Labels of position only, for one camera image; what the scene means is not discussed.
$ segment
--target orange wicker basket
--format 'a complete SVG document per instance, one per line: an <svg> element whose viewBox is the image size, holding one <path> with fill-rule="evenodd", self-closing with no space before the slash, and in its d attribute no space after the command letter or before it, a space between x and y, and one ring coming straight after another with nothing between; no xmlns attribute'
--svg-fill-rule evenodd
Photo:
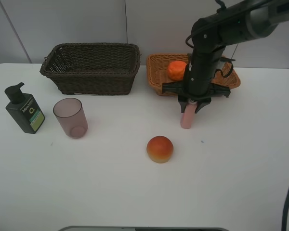
<svg viewBox="0 0 289 231"><path fill-rule="evenodd" d="M187 54L151 54L146 61L146 74L150 86L156 91L158 95L162 96L175 96L175 93L162 93L162 83L170 83L173 80L169 79L166 70L169 63L180 60L188 64ZM225 63L222 71L228 73L231 68L230 63ZM240 86L241 81L236 72L233 71L228 78L223 78L220 72L217 72L212 83L227 86L230 89Z"/></svg>

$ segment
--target bottle label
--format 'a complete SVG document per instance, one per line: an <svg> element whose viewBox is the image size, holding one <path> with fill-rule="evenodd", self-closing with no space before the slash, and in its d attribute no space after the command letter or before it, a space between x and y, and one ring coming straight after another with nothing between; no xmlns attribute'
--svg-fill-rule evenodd
<svg viewBox="0 0 289 231"><path fill-rule="evenodd" d="M27 103L20 109L25 118L30 122L31 127L36 131L43 123L45 117L40 110L37 102L31 97Z"/></svg>

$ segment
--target white table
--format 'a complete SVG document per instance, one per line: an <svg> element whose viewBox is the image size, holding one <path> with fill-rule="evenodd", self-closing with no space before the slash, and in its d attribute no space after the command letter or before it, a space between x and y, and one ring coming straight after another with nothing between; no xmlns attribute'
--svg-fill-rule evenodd
<svg viewBox="0 0 289 231"><path fill-rule="evenodd" d="M157 96L142 66L130 95L75 96L89 130L73 140L52 112L67 96L39 68L0 65L0 231L280 230L289 186L289 70L236 68L241 86L228 99L212 99L185 130L177 99ZM35 135L5 110L5 88L21 81L46 116ZM145 150L157 135L175 148L162 165Z"/></svg>

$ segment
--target soap bottle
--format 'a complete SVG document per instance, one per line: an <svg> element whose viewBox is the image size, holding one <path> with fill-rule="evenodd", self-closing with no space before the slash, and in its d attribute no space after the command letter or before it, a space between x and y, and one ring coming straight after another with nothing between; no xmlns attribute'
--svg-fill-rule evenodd
<svg viewBox="0 0 289 231"><path fill-rule="evenodd" d="M11 101L5 108L25 133L35 134L45 116L33 95L21 92L23 85L24 83L19 83L5 89L4 92Z"/></svg>

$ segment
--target plastic cup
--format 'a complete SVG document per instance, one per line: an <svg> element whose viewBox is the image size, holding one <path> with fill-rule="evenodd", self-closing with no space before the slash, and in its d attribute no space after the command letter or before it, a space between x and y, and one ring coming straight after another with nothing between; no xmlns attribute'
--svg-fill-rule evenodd
<svg viewBox="0 0 289 231"><path fill-rule="evenodd" d="M77 139L86 134L88 123L80 100L75 98L60 100L53 107L53 113L67 136Z"/></svg>

